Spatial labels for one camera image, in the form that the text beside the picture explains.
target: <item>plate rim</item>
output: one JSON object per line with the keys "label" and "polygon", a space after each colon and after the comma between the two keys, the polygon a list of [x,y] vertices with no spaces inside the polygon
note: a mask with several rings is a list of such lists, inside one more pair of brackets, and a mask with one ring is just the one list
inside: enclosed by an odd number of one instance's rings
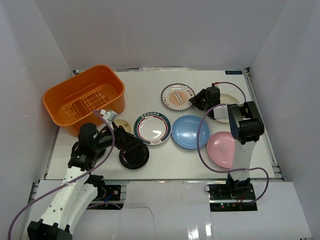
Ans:
{"label": "plate rim", "polygon": [[[159,139],[159,140],[154,140],[154,141],[148,141],[146,139],[143,139],[139,136],[139,131],[138,131],[138,125],[139,123],[141,122],[142,119],[146,118],[146,117],[150,117],[150,116],[154,116],[154,117],[157,117],[157,118],[160,118],[166,125],[167,125],[167,133],[162,137],[162,139]],[[161,143],[163,143],[164,141],[166,141],[170,134],[171,134],[171,131],[172,131],[172,126],[171,126],[171,123],[169,121],[169,119],[163,115],[162,113],[158,112],[158,111],[148,111],[148,112],[145,112],[144,114],[141,114],[135,121],[134,123],[134,126],[133,126],[133,133],[134,133],[134,136],[138,139],[140,139],[144,144],[146,145],[149,145],[149,146],[152,146],[152,145],[159,145]]]}
{"label": "plate rim", "polygon": [[173,85],[183,85],[183,86],[189,88],[189,89],[192,91],[192,93],[193,93],[194,96],[196,95],[196,94],[195,94],[195,91],[194,91],[191,87],[189,87],[188,85],[186,85],[186,84],[184,84],[184,83],[178,83],[178,82],[177,82],[177,83],[172,83],[172,84],[169,84],[169,85],[167,85],[166,87],[164,87],[164,89],[163,89],[162,92],[161,92],[160,98],[161,98],[161,102],[163,103],[163,105],[165,105],[168,109],[170,109],[170,110],[172,110],[172,111],[176,111],[176,112],[181,112],[181,111],[187,110],[188,108],[191,108],[191,107],[192,107],[192,104],[191,104],[190,106],[188,106],[187,108],[185,108],[185,109],[180,109],[180,110],[178,110],[178,109],[173,109],[173,108],[167,106],[167,105],[164,103],[164,101],[163,101],[163,94],[164,94],[165,90],[166,90],[168,87],[173,86]]}
{"label": "plate rim", "polygon": [[[175,123],[177,122],[177,120],[179,120],[179,119],[181,119],[181,118],[184,118],[184,117],[189,117],[189,116],[197,117],[197,118],[199,118],[200,121],[201,121],[201,117],[199,117],[199,116],[191,115],[191,114],[183,115],[183,116],[178,117],[178,118],[174,121],[174,123],[172,124],[172,129],[174,128],[174,125],[175,125]],[[205,120],[203,121],[201,127],[204,126],[204,123],[206,124],[207,128],[209,129],[209,137],[208,137],[208,140],[209,140],[210,137],[211,137],[210,127],[209,127],[208,123],[207,123]],[[173,140],[174,140],[180,147],[182,147],[182,148],[184,148],[184,149],[189,149],[189,150],[195,150],[195,149],[197,149],[197,147],[195,147],[195,148],[188,148],[188,147],[185,147],[185,146],[181,146],[181,145],[176,141],[176,139],[175,139],[175,137],[174,137],[174,134],[171,133],[171,135],[172,135]],[[208,142],[208,140],[207,140],[203,145],[200,145],[200,148],[202,148],[204,145],[206,145],[207,142]]]}
{"label": "plate rim", "polygon": [[[239,104],[240,101],[235,98],[234,96],[228,94],[228,93],[220,93],[220,100],[221,100],[221,95],[226,95],[226,96],[230,96],[231,98],[234,98],[236,100],[236,104]],[[228,119],[215,119],[217,122],[221,123],[221,124],[229,124],[229,120]]]}

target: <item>white panel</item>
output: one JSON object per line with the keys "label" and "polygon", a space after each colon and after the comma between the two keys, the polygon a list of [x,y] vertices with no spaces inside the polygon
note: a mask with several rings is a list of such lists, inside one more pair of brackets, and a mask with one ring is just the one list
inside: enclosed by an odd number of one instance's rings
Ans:
{"label": "white panel", "polygon": [[[43,93],[71,74],[33,0],[0,2],[0,239],[28,202],[57,127]],[[21,232],[23,216],[13,229]]]}
{"label": "white panel", "polygon": [[[41,181],[36,196],[59,184],[58,180]],[[271,182],[265,196],[257,202],[258,211],[212,212],[211,229],[210,224],[203,229],[210,210],[209,199],[207,204],[204,201],[207,195],[203,192],[204,183],[162,184],[131,182],[125,200],[125,205],[129,202],[130,208],[121,211],[86,210],[75,227],[74,239],[203,240],[211,239],[210,234],[213,240],[299,240],[311,237],[291,182]],[[254,182],[253,187],[259,195],[265,183]],[[53,197],[50,195],[31,207],[25,227],[31,220],[39,219]],[[182,212],[181,205],[188,206],[189,211]]]}
{"label": "white panel", "polygon": [[252,65],[253,87],[284,176],[320,239],[320,2],[288,0]]}
{"label": "white panel", "polygon": [[[148,71],[148,72],[117,72],[125,85],[125,109],[117,117],[125,119],[131,125],[132,131],[135,121],[146,112],[159,112],[164,114],[171,125],[181,116],[204,116],[203,111],[190,107],[185,111],[172,111],[161,101],[161,92],[169,84],[182,83],[191,87],[195,93],[211,86],[215,82],[232,82],[238,85],[245,93],[247,100],[250,94],[244,75],[226,75],[225,71]],[[241,92],[230,84],[219,85],[221,93],[235,97],[240,103],[244,101]],[[207,118],[211,134],[228,131],[230,125]],[[65,176],[66,166],[70,160],[73,144],[77,141],[61,128],[57,136],[52,153],[50,167],[46,179],[62,179]],[[251,168],[262,167],[273,178],[271,158],[266,148],[265,136],[257,142],[251,160]],[[184,149],[176,144],[172,137],[164,143],[148,147],[150,158],[145,166],[137,170],[125,168],[119,161],[119,150],[114,148],[110,158],[94,173],[103,175],[109,180],[164,180],[164,179],[219,179],[227,178],[226,173],[215,173],[208,170],[200,161],[196,149]],[[201,148],[201,153],[207,164],[217,170],[221,167],[213,163],[207,148]],[[250,172],[251,178],[266,178],[261,170]]]}
{"label": "white panel", "polygon": [[72,69],[251,66],[286,0],[35,0]]}

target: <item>plate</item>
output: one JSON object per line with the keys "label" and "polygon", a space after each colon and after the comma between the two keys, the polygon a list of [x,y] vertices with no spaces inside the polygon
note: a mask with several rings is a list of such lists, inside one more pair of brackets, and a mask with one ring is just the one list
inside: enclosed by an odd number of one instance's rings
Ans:
{"label": "plate", "polygon": [[159,112],[146,112],[134,124],[134,135],[146,145],[158,145],[168,139],[171,124],[166,116]]}
{"label": "plate", "polygon": [[220,167],[230,169],[235,154],[235,139],[228,131],[213,134],[206,144],[211,160]]}
{"label": "plate", "polygon": [[[233,97],[229,94],[221,93],[220,94],[220,103],[221,104],[238,104],[240,102],[235,97]],[[217,121],[220,123],[223,123],[223,124],[229,123],[228,119],[218,119]]]}
{"label": "plate", "polygon": [[191,87],[181,83],[174,83],[163,89],[161,93],[161,100],[169,109],[183,111],[192,106],[189,99],[194,96],[195,92]]}
{"label": "plate", "polygon": [[116,118],[116,119],[114,120],[114,123],[115,123],[115,125],[117,125],[118,127],[119,127],[119,126],[123,126],[124,130],[125,130],[127,133],[131,133],[131,126],[130,126],[130,124],[129,124],[126,120]]}
{"label": "plate", "polygon": [[[174,141],[185,149],[197,149],[197,132],[201,118],[194,115],[179,117],[172,126]],[[205,145],[210,137],[210,129],[204,121],[199,136],[199,145]]]}

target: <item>orange plastic basket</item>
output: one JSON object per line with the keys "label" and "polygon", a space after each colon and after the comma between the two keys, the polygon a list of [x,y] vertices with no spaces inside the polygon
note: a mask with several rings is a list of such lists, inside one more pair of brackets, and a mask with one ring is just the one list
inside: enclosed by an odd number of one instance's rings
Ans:
{"label": "orange plastic basket", "polygon": [[125,85],[107,66],[94,66],[54,87],[43,96],[43,103],[55,124],[77,136],[85,123],[103,122],[93,110],[125,109]]}

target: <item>purple cable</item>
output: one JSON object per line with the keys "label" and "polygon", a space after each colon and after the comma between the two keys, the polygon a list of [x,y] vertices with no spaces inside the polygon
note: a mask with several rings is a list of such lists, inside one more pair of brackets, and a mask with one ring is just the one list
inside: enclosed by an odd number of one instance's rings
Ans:
{"label": "purple cable", "polygon": [[110,156],[112,150],[114,149],[114,146],[115,146],[115,135],[114,135],[114,131],[113,129],[109,126],[109,124],[106,122],[106,120],[104,120],[100,114],[99,114],[99,111],[93,111],[93,113],[95,115],[97,115],[99,118],[102,119],[102,121],[106,124],[106,126],[109,128],[110,132],[111,132],[111,135],[112,135],[112,144],[111,144],[111,147],[110,147],[110,150],[108,152],[108,154],[105,156],[105,158],[98,164],[96,165],[94,168],[90,169],[89,171],[85,172],[84,174],[76,177],[75,179],[67,182],[67,183],[64,183],[60,186],[58,186],[57,188],[47,192],[46,194],[36,198],[35,200],[33,200],[32,202],[28,203],[24,208],[22,208],[18,213],[17,215],[14,217],[14,219],[12,220],[11,224],[10,224],[10,227],[9,227],[9,230],[8,230],[8,240],[11,240],[11,233],[12,233],[12,229],[14,227],[14,224],[15,222],[17,221],[18,217],[25,211],[27,210],[31,205],[35,204],[36,202],[40,201],[41,199],[45,198],[46,196],[50,195],[50,194],[53,194],[55,193],[56,191],[64,188],[65,186],[67,186],[68,184],[72,184],[74,183],[75,181],[79,180],[80,178],[84,177],[85,175],[88,175],[90,173],[92,173],[94,170],[96,170],[97,168],[99,168],[102,164],[105,163],[105,161],[108,159],[108,157]]}
{"label": "purple cable", "polygon": [[[210,113],[210,111],[213,111],[215,108],[217,107],[220,107],[220,106],[225,106],[227,104],[225,103],[222,103],[222,104],[218,104],[216,106],[213,106],[211,107],[206,113],[205,115],[203,116],[203,118],[201,119],[201,122],[200,122],[200,125],[198,127],[198,131],[196,133],[196,147],[197,147],[197,150],[198,150],[198,154],[199,154],[199,158],[201,160],[201,162],[203,163],[203,165],[205,165],[205,167],[209,170],[211,170],[212,172],[215,172],[215,173],[218,173],[218,174],[227,174],[227,173],[232,173],[232,172],[237,172],[237,171],[246,171],[247,169],[246,168],[236,168],[236,169],[232,169],[232,170],[223,170],[223,171],[220,171],[220,170],[215,170],[213,168],[211,168],[208,164],[206,164],[206,162],[204,161],[202,155],[201,155],[201,152],[200,152],[200,141],[199,141],[199,136],[200,136],[200,129],[201,129],[201,126],[206,118],[206,116]],[[260,196],[258,196],[255,200],[253,201],[250,201],[250,202],[246,202],[244,204],[253,204],[255,203],[256,201],[258,201],[259,199],[261,199],[263,197],[263,195],[266,193],[267,189],[268,189],[268,186],[269,186],[269,174],[267,173],[267,171],[265,169],[263,169],[262,167],[253,167],[253,168],[249,168],[248,171],[253,171],[253,170],[262,170],[264,171],[265,175],[266,175],[266,184],[265,184],[265,188],[263,190],[263,192],[261,193]]]}
{"label": "purple cable", "polygon": [[230,84],[232,86],[235,86],[237,89],[240,90],[240,92],[242,93],[243,97],[244,97],[244,101],[246,102],[247,101],[247,97],[245,95],[245,92],[240,88],[238,87],[236,84],[232,83],[232,82],[229,82],[229,81],[218,81],[218,82],[215,82],[214,84]]}
{"label": "purple cable", "polygon": [[108,204],[113,205],[113,206],[117,207],[120,210],[122,209],[118,204],[115,204],[115,203],[110,202],[110,201],[99,202],[97,204],[93,204],[91,206],[88,206],[86,209],[94,209],[95,207],[98,207],[98,206],[101,206],[101,205],[108,205]]}

